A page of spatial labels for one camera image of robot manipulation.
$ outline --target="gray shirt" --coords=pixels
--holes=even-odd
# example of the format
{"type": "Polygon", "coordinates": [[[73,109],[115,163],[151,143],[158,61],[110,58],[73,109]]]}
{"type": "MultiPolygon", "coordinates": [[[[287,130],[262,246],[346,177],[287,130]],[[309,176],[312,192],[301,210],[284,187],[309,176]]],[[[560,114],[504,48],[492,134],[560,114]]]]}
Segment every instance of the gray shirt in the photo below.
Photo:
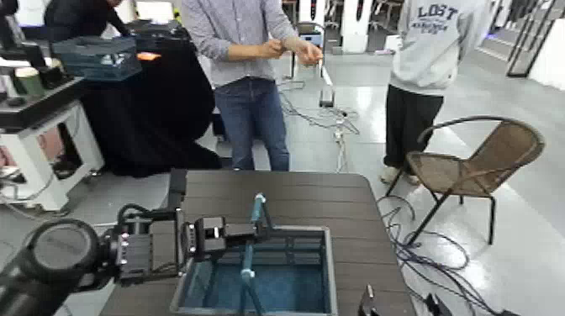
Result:
{"type": "Polygon", "coordinates": [[[182,0],[182,23],[198,51],[211,60],[216,87],[246,76],[274,79],[268,60],[228,61],[232,44],[261,45],[271,36],[296,36],[280,0],[182,0]]]}

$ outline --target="gray table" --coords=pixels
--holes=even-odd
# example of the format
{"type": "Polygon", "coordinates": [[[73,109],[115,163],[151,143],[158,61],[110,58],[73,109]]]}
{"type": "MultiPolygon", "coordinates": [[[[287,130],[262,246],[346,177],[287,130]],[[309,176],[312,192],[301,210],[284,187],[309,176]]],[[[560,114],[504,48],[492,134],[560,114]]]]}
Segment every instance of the gray table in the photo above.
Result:
{"type": "MultiPolygon", "coordinates": [[[[265,193],[275,224],[330,228],[340,316],[356,316],[367,283],[385,316],[415,316],[375,198],[357,175],[190,171],[182,209],[186,220],[225,216],[249,221],[253,198],[265,193]]],[[[172,228],[155,224],[156,265],[170,261],[172,228]]],[[[102,316],[168,316],[177,280],[116,287],[102,316]]]]}

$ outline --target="storage crate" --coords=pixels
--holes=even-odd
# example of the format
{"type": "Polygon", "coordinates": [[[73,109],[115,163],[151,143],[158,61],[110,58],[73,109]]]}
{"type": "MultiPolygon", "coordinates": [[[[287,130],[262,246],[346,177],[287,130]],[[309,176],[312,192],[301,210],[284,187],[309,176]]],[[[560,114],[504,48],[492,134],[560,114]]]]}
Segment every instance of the storage crate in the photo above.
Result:
{"type": "Polygon", "coordinates": [[[67,73],[91,81],[120,82],[141,71],[131,38],[77,37],[53,44],[67,73]]]}
{"type": "MultiPolygon", "coordinates": [[[[330,231],[277,226],[270,234],[267,242],[252,248],[253,287],[265,315],[337,315],[330,231]]],[[[242,281],[245,250],[228,250],[217,261],[191,259],[171,311],[194,316],[256,314],[242,281]]]]}

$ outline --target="hand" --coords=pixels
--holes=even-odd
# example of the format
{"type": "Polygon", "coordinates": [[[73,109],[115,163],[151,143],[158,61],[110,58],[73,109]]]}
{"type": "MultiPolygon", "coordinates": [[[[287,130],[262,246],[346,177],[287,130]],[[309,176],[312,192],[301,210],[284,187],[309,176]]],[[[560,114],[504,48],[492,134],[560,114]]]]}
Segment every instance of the hand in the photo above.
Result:
{"type": "Polygon", "coordinates": [[[324,54],[317,46],[306,40],[300,41],[296,54],[298,55],[298,60],[303,65],[315,65],[324,57],[324,54]]]}
{"type": "Polygon", "coordinates": [[[278,59],[286,50],[283,43],[278,39],[270,39],[267,42],[259,45],[259,57],[265,59],[278,59]]]}

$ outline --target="wicker chair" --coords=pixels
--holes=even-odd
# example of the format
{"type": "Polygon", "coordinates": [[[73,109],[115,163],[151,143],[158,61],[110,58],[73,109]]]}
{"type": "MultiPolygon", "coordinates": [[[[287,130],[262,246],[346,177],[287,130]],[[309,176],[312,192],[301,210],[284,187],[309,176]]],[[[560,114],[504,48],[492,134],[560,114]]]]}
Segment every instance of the wicker chair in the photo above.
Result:
{"type": "MultiPolygon", "coordinates": [[[[436,205],[412,235],[408,245],[414,243],[440,206],[451,195],[458,195],[460,204],[464,202],[463,197],[490,199],[488,244],[492,245],[496,212],[496,200],[492,193],[518,169],[534,161],[545,147],[543,136],[530,125],[510,118],[491,116],[461,118],[432,126],[420,135],[418,141],[421,142],[429,137],[435,129],[472,121],[500,123],[470,158],[459,159],[453,155],[422,152],[408,153],[407,164],[436,200],[436,205]]],[[[394,189],[402,173],[400,172],[394,179],[387,196],[394,189]]]]}

